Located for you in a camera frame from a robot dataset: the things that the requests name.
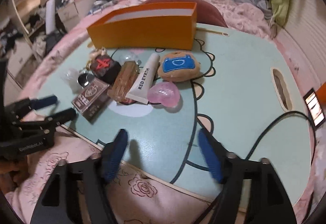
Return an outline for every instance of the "plush toy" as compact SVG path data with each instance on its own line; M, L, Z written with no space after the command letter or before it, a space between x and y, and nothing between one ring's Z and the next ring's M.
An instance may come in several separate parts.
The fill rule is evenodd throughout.
M189 52L172 52L161 58L158 75L166 81L181 82L199 76L200 63Z

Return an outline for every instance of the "blue patch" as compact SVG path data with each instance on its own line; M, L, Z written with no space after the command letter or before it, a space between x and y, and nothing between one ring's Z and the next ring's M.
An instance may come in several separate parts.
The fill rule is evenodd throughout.
M185 57L166 58L164 59L162 68L164 73L178 69L194 69L195 61L190 55L186 55Z

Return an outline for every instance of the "black cable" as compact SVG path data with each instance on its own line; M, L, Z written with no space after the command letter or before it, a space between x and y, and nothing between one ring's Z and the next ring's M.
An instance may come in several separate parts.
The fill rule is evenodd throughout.
M310 126L312 127L312 131L313 131L313 135L314 135L314 149L313 149L312 158L311 158L311 164L312 164L312 162L314 160L315 149L316 149L315 124L313 123L313 120L311 118L309 118L304 113L299 112L299 111L289 111L289 112L286 112L286 113L280 115L278 118L276 118L273 122L271 122L270 125L260 134L260 136L258 137L258 139L255 141L255 144L253 145L253 147L249 151L249 153L248 153L247 157L245 158L245 160L249 160L251 158L251 156L254 153L255 149L257 148L258 144L263 139L263 137L267 134L267 132L270 131L273 128L273 126L275 126L278 122L280 122L283 118L285 118L288 115L299 115L299 116L305 118L306 120L308 120L309 123L310 123ZM214 199L214 201L209 205L209 207L206 208L206 210L195 220L195 222L193 222L193 224L200 224L203 221L203 219L207 216L207 214L218 203L218 201L220 199L220 195L221 195L221 193Z

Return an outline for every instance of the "bed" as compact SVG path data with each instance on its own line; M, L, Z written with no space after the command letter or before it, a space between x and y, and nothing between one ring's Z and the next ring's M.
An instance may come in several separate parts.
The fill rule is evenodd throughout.
M36 97L37 92L48 76L56 70L65 58L83 42L86 41L91 45L86 28L94 21L112 10L139 5L145 1L147 0L122 0L117 5L105 9L102 13L85 17L43 60L28 81L20 98ZM291 48L295 43L284 31L281 31L276 39L272 40L269 26L259 9L248 3L238 5L231 0L203 1L210 3L219 10L229 28L273 42L285 58L301 95L303 96L307 89L311 88L311 85L305 80L315 78L315 76L314 72L310 70L309 61L305 59L304 53ZM42 117L37 116L35 113L26 117L28 120L37 118ZM319 130L317 137L320 139L321 144L317 146L315 156L321 157L325 144L325 140L323 140L325 130ZM29 157L31 176L21 187L6 194L8 201L19 217L25 223L30 222L42 188L59 160L67 159L68 162L84 160L94 152L98 152L98 149L82 139L72 137L67 130L58 128L55 146L48 151L31 155ZM326 164L325 158L324 160L315 160L312 164L307 187L301 199L294 206L298 223L302 222L306 214L314 186L318 188L319 194L325 192L324 186L326 184L324 184L322 177L316 177L316 175L323 174L324 164ZM191 194L177 192L154 179L148 179L141 172L137 172L135 168L125 164L121 165L117 178L108 187L108 192L110 193L110 203L119 223L192 223L209 204ZM206 217L204 223L208 222L208 220L209 216Z

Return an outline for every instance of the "brown box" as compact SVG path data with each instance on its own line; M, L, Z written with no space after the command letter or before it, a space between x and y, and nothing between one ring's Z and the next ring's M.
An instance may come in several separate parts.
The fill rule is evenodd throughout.
M109 84L95 78L71 103L90 121L109 99L109 89Z

